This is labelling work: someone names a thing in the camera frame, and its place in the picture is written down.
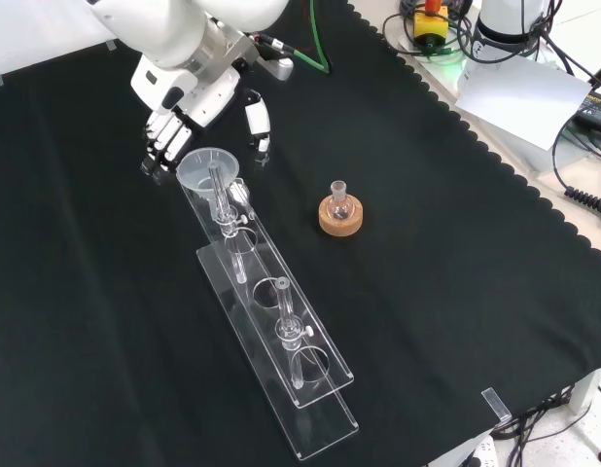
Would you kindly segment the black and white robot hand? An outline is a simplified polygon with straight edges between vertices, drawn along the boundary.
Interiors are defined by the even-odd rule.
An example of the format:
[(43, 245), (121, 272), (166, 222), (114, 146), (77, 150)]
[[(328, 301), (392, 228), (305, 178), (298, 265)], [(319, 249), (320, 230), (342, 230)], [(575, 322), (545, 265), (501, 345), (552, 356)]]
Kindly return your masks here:
[(141, 57), (131, 85), (152, 113), (143, 128), (147, 155), (141, 170), (160, 185), (176, 174), (189, 146), (229, 108), (241, 72), (250, 62), (240, 57), (214, 82), (201, 82), (187, 70), (162, 70)]

